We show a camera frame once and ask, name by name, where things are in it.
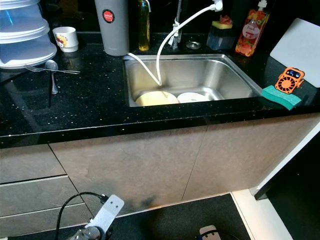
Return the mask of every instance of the green sponge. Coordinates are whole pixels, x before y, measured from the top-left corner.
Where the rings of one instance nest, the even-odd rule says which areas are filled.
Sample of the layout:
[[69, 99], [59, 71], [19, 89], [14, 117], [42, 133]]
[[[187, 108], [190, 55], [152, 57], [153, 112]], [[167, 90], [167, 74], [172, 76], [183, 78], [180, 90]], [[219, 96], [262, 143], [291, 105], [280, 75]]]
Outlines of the green sponge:
[[270, 85], [262, 90], [261, 95], [266, 99], [276, 102], [285, 106], [288, 110], [293, 109], [301, 99], [293, 94], [286, 94], [277, 90], [274, 86]]

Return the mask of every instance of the black countertop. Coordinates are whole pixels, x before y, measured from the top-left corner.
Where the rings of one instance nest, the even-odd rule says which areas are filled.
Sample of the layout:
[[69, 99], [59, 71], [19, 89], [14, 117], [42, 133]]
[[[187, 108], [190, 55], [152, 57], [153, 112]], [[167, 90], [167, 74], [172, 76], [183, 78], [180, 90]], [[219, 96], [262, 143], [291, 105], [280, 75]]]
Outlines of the black countertop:
[[[0, 148], [48, 144], [71, 140], [141, 133], [165, 129], [247, 121], [320, 110], [320, 91], [307, 81], [294, 94], [302, 99], [289, 111], [263, 97], [228, 99], [148, 107], [129, 107], [122, 57], [103, 52], [99, 34], [78, 34], [77, 52], [53, 58], [59, 69], [80, 70], [77, 75], [56, 72], [59, 94], [48, 107], [49, 76], [45, 71], [25, 71], [0, 84]], [[153, 34], [151, 49], [136, 55], [155, 55], [165, 37]], [[201, 35], [184, 36], [205, 43]], [[271, 47], [259, 47], [252, 58], [226, 53], [261, 88], [274, 85], [284, 66], [269, 56]], [[163, 54], [212, 54], [182, 47]], [[11, 72], [1, 70], [1, 77]]]

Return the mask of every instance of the white cutting board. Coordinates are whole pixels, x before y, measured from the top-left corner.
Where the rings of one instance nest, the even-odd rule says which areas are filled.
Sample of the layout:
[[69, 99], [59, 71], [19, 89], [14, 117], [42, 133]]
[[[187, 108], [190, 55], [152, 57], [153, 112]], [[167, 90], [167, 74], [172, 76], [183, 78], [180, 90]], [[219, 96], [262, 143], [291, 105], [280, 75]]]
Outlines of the white cutting board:
[[320, 88], [320, 26], [296, 18], [270, 56], [286, 67], [304, 71], [304, 79]]

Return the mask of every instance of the stainless steel sink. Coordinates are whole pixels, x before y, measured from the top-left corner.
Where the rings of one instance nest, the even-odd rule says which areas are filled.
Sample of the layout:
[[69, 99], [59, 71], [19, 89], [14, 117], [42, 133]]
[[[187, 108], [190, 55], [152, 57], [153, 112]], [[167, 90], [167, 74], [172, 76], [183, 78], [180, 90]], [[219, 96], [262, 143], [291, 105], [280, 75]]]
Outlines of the stainless steel sink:
[[[156, 56], [139, 56], [156, 74]], [[124, 57], [130, 107], [140, 107], [135, 101], [151, 91], [165, 91], [176, 97], [182, 93], [198, 93], [211, 101], [252, 98], [262, 89], [230, 58], [223, 54], [163, 55], [160, 58], [162, 86], [158, 86], [135, 59]]]

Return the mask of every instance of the cabinet door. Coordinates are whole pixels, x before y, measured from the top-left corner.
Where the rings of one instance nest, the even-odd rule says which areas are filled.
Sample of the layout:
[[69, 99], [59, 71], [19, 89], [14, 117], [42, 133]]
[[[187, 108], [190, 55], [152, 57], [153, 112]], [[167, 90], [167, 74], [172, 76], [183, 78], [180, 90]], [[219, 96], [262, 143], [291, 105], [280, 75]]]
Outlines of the cabinet door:
[[[50, 144], [78, 191], [116, 194], [121, 213], [180, 202], [207, 127]], [[99, 203], [83, 197], [95, 214]]]
[[211, 125], [183, 200], [257, 186], [320, 121], [320, 114]]
[[48, 145], [0, 149], [0, 184], [63, 174]]
[[[56, 229], [60, 207], [0, 217], [0, 238]], [[84, 203], [66, 206], [60, 227], [86, 224], [92, 218]]]
[[[0, 217], [62, 206], [77, 194], [68, 176], [0, 185]], [[80, 197], [70, 202], [82, 203]]]

